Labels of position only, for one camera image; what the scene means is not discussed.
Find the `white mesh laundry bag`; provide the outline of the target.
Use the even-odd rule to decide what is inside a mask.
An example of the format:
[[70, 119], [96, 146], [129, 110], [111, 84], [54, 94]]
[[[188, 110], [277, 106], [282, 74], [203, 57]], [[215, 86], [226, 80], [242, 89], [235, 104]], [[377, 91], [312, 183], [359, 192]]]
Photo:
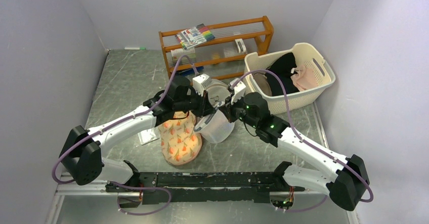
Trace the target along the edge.
[[218, 144], [223, 142], [233, 131], [234, 122], [229, 122], [226, 116], [218, 109], [210, 115], [202, 117], [194, 126], [194, 132], [209, 143]]

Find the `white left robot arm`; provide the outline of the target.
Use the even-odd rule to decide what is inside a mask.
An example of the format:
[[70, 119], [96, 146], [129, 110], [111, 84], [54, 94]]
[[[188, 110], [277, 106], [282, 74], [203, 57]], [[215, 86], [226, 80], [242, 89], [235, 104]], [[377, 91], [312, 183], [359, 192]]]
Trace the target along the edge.
[[79, 186], [105, 180], [119, 183], [129, 192], [136, 190], [140, 185], [140, 172], [130, 162], [107, 159], [103, 153], [139, 132], [169, 120], [179, 120], [179, 112], [197, 117], [214, 113], [206, 91], [210, 83], [211, 78], [206, 74], [192, 80], [176, 76], [164, 90], [132, 112], [98, 127], [76, 126], [67, 137], [59, 163], [72, 176], [71, 182]]

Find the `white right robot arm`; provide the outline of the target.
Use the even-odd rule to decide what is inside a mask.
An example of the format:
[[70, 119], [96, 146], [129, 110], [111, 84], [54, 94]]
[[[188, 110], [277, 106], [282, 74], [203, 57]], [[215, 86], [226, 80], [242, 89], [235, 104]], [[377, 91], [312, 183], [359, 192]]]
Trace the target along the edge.
[[369, 177], [365, 163], [354, 154], [351, 157], [325, 148], [292, 127], [290, 122], [271, 114], [268, 103], [258, 93], [249, 93], [233, 103], [231, 98], [219, 107], [230, 122], [242, 121], [255, 130], [261, 141], [285, 149], [313, 169], [288, 163], [273, 177], [280, 191], [288, 187], [303, 187], [328, 196], [338, 207], [353, 211], [368, 191]]

